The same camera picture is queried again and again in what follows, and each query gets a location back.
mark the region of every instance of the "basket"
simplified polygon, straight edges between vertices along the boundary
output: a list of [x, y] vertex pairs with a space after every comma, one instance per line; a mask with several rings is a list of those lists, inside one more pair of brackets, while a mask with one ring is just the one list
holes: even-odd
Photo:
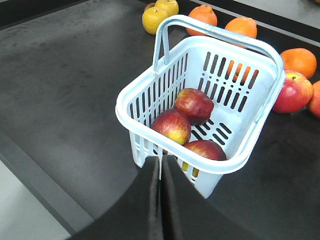
[[[172, 25], [207, 36], [187, 37], [169, 49], [168, 27]], [[238, 65], [242, 67], [235, 77]], [[284, 79], [282, 59], [269, 44], [174, 15], [157, 30], [152, 66], [119, 93], [115, 112], [129, 130], [133, 160], [139, 167], [147, 156], [161, 160], [166, 150], [176, 156], [186, 177], [207, 198], [224, 174], [239, 170], [248, 161]], [[192, 126], [190, 141], [217, 142], [226, 161], [204, 158], [150, 128], [184, 88], [199, 89], [214, 102], [210, 119]]]

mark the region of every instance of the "floor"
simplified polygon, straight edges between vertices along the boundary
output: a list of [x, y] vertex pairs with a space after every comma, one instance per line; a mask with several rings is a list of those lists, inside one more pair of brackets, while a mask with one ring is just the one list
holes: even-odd
[[62, 240], [70, 236], [51, 213], [1, 161], [0, 239]]

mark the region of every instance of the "light blue basket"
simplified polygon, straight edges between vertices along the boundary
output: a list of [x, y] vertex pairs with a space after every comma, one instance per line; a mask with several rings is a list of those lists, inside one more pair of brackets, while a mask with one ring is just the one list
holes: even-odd
[[[168, 27], [172, 25], [208, 36], [187, 37], [169, 49]], [[164, 56], [159, 59], [161, 43]], [[242, 68], [234, 80], [238, 64]], [[246, 68], [249, 73], [241, 83]], [[269, 44], [174, 15], [157, 30], [152, 66], [119, 93], [115, 112], [129, 130], [138, 166], [143, 166], [147, 156], [162, 159], [163, 149], [167, 150], [177, 157], [180, 166], [188, 163], [185, 175], [207, 198], [223, 174], [239, 170], [248, 161], [284, 80], [282, 59]], [[202, 90], [214, 103], [207, 123], [192, 126], [190, 141], [214, 140], [225, 151], [226, 161], [199, 156], [150, 128], [160, 113], [174, 105], [184, 88]], [[194, 168], [199, 170], [198, 175], [193, 174]]]

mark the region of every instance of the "basket handle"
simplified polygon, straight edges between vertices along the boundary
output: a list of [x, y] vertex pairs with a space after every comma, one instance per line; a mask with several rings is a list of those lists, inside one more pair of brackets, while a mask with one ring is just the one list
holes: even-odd
[[[238, 33], [234, 33], [181, 14], [173, 15], [166, 18], [164, 21], [162, 21], [162, 23], [159, 25], [157, 29], [152, 62], [152, 71], [155, 76], [158, 73], [158, 61], [160, 55], [161, 42], [163, 42], [164, 64], [167, 65], [170, 62], [168, 27], [173, 25], [193, 29], [198, 32], [204, 33], [210, 37], [214, 37], [216, 39], [231, 44], [245, 46], [248, 49], [266, 55], [275, 63], [276, 66], [276, 78], [274, 80], [275, 84], [272, 85], [272, 89], [270, 91], [273, 94], [279, 94], [282, 84], [278, 83], [283, 83], [285, 80], [284, 65], [282, 58], [272, 46], [270, 46], [268, 43], [264, 41], [257, 40], [255, 38], [244, 36]], [[265, 101], [269, 102], [269, 98], [271, 97], [271, 95], [272, 94], [269, 94]], [[257, 122], [260, 119], [262, 114], [263, 112], [259, 112], [257, 114], [255, 122]]]

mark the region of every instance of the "red apple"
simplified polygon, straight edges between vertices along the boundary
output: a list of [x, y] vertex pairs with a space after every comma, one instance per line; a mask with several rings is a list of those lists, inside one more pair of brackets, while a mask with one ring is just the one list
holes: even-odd
[[285, 70], [284, 84], [272, 110], [280, 114], [297, 112], [308, 104], [312, 95], [312, 84], [304, 75]]
[[191, 136], [191, 125], [187, 117], [174, 108], [157, 116], [151, 128], [180, 145], [187, 143]]
[[210, 118], [214, 103], [204, 92], [185, 88], [176, 97], [174, 108], [183, 112], [192, 125], [199, 125]]
[[200, 156], [217, 161], [227, 160], [227, 156], [221, 146], [212, 140], [195, 140], [184, 145], [185, 148]]

